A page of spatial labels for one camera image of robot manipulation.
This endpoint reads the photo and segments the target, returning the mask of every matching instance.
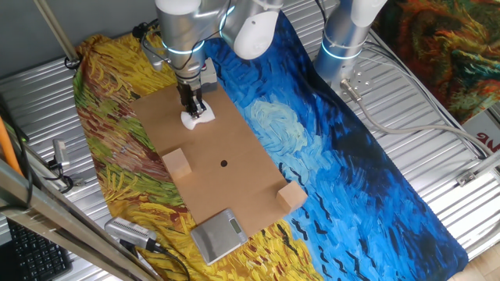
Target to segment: black cable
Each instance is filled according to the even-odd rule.
[[[159,252],[161,254],[164,254],[167,257],[172,258],[173,260],[177,261],[177,263],[179,263],[179,265],[181,265],[182,268],[184,269],[184,271],[186,272],[187,281],[191,280],[191,277],[189,276],[188,268],[186,267],[186,265],[178,257],[176,257],[173,254],[171,254],[170,252],[168,252],[167,249],[165,249],[163,247],[159,247],[157,245],[155,245],[155,251],[157,251],[157,252]]]
[[[62,176],[62,181],[68,186],[65,190],[61,191],[61,194],[65,194],[73,188],[73,179],[68,176]]]
[[[321,11],[321,16],[323,16],[323,23],[327,24],[327,16],[325,15],[325,10],[323,9],[322,5],[320,4],[320,0],[314,0],[316,5],[318,5],[318,8],[320,8]]]
[[[63,169],[59,167],[59,175],[55,178],[44,177],[45,180],[62,180],[66,184],[66,189],[61,191],[61,194],[65,194],[73,188],[73,179],[68,176],[64,176]]]
[[[59,175],[55,178],[44,177],[45,180],[60,180],[63,178],[63,169],[59,168]]]

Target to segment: gray cylinder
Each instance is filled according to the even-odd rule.
[[[340,91],[343,79],[353,77],[357,56],[371,27],[371,24],[367,27],[356,26],[351,19],[351,9],[352,1],[342,0],[330,14],[320,52],[314,62],[318,74],[336,91]]]

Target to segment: corrugated metal surface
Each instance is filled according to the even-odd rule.
[[[67,176],[79,176],[84,187],[74,187],[67,197],[100,227],[111,219],[95,175],[94,163],[85,140],[73,99],[74,71],[63,60],[11,76],[0,81],[0,92],[12,109],[14,118],[30,137],[29,145],[44,160],[53,159],[52,139],[66,142],[71,168]],[[0,219],[0,233],[8,235],[5,217]],[[73,270],[58,280],[115,279],[88,261],[70,254]]]
[[[337,3],[335,0],[324,2],[327,15]],[[313,58],[320,46],[323,29],[316,3],[285,1],[283,10]],[[364,51],[361,56],[385,61],[369,51]],[[363,79],[370,81],[371,89],[362,93],[364,102],[382,124],[398,128],[444,123],[414,82],[392,66],[362,59],[359,71]],[[67,196],[103,226],[111,217],[74,106],[73,74],[60,59],[0,81],[0,92],[5,94],[19,124],[31,137],[31,147],[44,159],[53,157],[53,138],[66,140],[72,165],[67,174],[78,174],[86,183],[85,187],[75,188]],[[357,105],[352,102],[348,105],[366,123]],[[458,187],[455,181],[478,160],[454,134],[435,130],[409,135],[387,135],[375,130],[372,133],[461,245],[470,246],[498,223],[500,190],[492,176],[483,176],[465,187]],[[6,224],[2,219],[0,233],[5,232]],[[482,247],[469,253],[470,257],[485,251],[496,241],[498,237],[485,241]],[[71,257],[74,270],[61,280],[114,278],[74,254]]]

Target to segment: metal rod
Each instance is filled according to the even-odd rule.
[[[3,198],[7,198],[5,194],[10,194],[10,197],[14,197],[17,200],[24,201],[27,197],[27,181],[21,175],[17,174],[12,168],[10,168],[5,162],[0,161],[0,194]],[[51,221],[57,226],[54,229],[60,229],[58,231],[66,231],[69,236],[75,238],[75,242],[81,241],[80,244],[88,245],[94,251],[101,253],[101,255],[107,260],[105,262],[111,262],[116,264],[116,271],[123,271],[121,275],[129,276],[127,279],[140,279],[140,280],[159,280],[159,277],[155,275],[150,269],[144,270],[143,266],[139,266],[132,262],[125,255],[120,253],[114,246],[112,246],[107,240],[102,239],[99,235],[91,231],[82,222],[76,219],[66,208],[58,204],[57,201],[53,200],[54,194],[45,194],[41,190],[34,188],[33,197],[31,199],[31,211],[39,213],[42,215],[44,221]],[[16,219],[16,215],[11,212],[5,212],[5,214],[12,219]],[[36,219],[31,220],[31,224],[24,224],[25,227],[32,229],[33,231],[46,236],[47,231],[41,231],[36,225],[39,225],[40,221]],[[73,251],[74,246],[70,246],[68,250]]]
[[[33,0],[33,1],[37,5],[41,15],[44,17],[48,26],[52,30],[52,33],[54,34],[55,38],[61,45],[61,48],[66,53],[68,59],[71,62],[79,60],[78,54],[75,51],[74,46],[71,44],[70,39],[68,38],[63,28],[59,24],[59,21],[55,18],[54,13],[48,6],[47,2],[45,0]]]

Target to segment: white object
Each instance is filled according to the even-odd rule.
[[[213,61],[211,58],[205,60],[206,69],[202,69],[202,75],[200,76],[200,81],[202,85],[217,83],[217,72],[215,66],[213,66]]]
[[[162,12],[180,16],[196,11],[202,0],[155,0],[155,4]]]
[[[180,120],[189,130],[193,130],[198,123],[208,123],[216,118],[210,108],[210,105],[206,101],[203,101],[203,104],[205,105],[206,110],[198,118],[191,117],[191,115],[187,112],[180,113]]]
[[[368,27],[387,0],[353,0],[351,20],[358,27]]]
[[[278,12],[261,12],[243,23],[234,39],[234,52],[242,59],[255,59],[273,42]]]
[[[104,225],[104,230],[114,237],[118,237],[144,249],[148,248],[149,240],[156,240],[156,233],[154,231],[118,217],[110,219]]]

